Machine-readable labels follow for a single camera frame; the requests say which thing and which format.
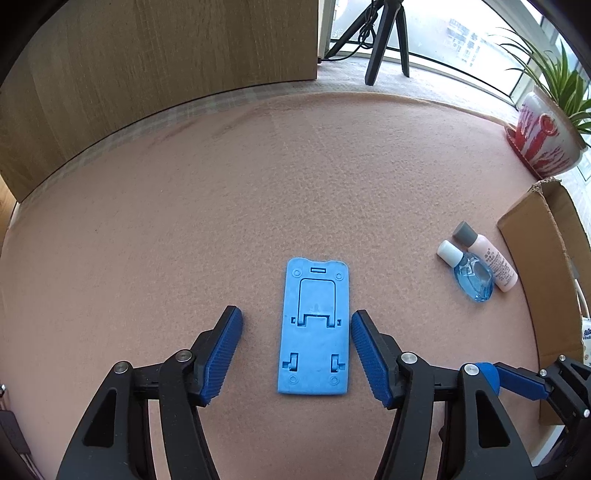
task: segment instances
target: plant pot saucer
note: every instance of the plant pot saucer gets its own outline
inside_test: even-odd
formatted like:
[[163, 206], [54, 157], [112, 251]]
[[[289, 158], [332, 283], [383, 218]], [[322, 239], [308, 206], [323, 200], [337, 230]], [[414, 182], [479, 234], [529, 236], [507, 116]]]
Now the plant pot saucer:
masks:
[[534, 178], [536, 178], [537, 180], [542, 180], [543, 178], [540, 176], [540, 174], [534, 170], [534, 167], [532, 167], [529, 164], [529, 162], [525, 159], [525, 157], [519, 151], [519, 148], [517, 148], [517, 146], [515, 145], [515, 129], [513, 129], [511, 127], [505, 127], [505, 133], [506, 133], [507, 141], [509, 142], [509, 145], [511, 146], [513, 151], [515, 152], [515, 155], [517, 155], [517, 158], [519, 158], [521, 160], [521, 163], [523, 163], [523, 165], [525, 165], [525, 167], [531, 172], [531, 174], [534, 176]]

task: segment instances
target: blue perfume bottle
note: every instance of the blue perfume bottle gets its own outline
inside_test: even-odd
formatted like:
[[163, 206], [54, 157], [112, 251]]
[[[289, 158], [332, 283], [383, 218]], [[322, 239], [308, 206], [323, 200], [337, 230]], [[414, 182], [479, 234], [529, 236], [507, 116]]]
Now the blue perfume bottle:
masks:
[[476, 255], [462, 252], [447, 240], [437, 249], [439, 255], [453, 268], [453, 274], [463, 291], [474, 301], [487, 301], [495, 286], [491, 268]]

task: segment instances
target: blue plastic stand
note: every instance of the blue plastic stand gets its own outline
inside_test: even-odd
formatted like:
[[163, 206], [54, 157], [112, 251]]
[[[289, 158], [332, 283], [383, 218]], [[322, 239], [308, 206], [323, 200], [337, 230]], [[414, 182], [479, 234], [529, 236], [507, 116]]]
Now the blue plastic stand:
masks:
[[347, 392], [349, 269], [343, 262], [292, 258], [287, 264], [277, 391]]

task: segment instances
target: gray bottle cap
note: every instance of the gray bottle cap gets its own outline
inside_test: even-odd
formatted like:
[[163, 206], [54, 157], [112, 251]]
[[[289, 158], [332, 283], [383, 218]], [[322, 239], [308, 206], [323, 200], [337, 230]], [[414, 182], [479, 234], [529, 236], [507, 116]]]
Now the gray bottle cap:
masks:
[[478, 238], [478, 234], [466, 222], [460, 223], [453, 232], [453, 237], [465, 247], [471, 247]]

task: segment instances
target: black tripod leg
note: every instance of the black tripod leg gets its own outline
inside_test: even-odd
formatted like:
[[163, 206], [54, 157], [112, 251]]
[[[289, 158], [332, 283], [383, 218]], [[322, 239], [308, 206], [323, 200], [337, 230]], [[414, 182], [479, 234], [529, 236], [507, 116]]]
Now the black tripod leg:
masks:
[[[380, 8], [382, 8], [382, 6], [384, 5], [384, 0], [376, 0], [375, 3], [375, 8], [376, 11], [379, 10]], [[328, 53], [326, 54], [326, 58], [329, 59], [331, 57], [334, 57], [341, 48], [343, 48], [345, 46], [345, 44], [351, 40], [351, 38], [353, 38], [353, 35], [355, 35], [359, 29], [361, 27], [363, 27], [363, 24], [365, 23], [365, 12], [367, 9], [363, 10], [360, 14], [360, 16], [357, 17], [357, 19], [351, 24], [351, 26], [345, 30], [345, 33], [343, 33], [340, 38], [337, 40], [337, 42], [333, 45], [333, 47], [328, 51]]]
[[374, 42], [374, 48], [369, 58], [367, 72], [365, 72], [365, 84], [373, 85], [378, 76], [379, 66], [382, 64], [388, 39], [394, 27], [394, 20], [398, 14], [401, 4], [397, 0], [385, 0], [382, 18], [379, 21], [378, 33]]
[[402, 5], [400, 6], [398, 15], [396, 15], [396, 31], [398, 32], [402, 73], [405, 77], [410, 77], [410, 68], [408, 65], [408, 32], [406, 28], [406, 14], [404, 13], [404, 7]]

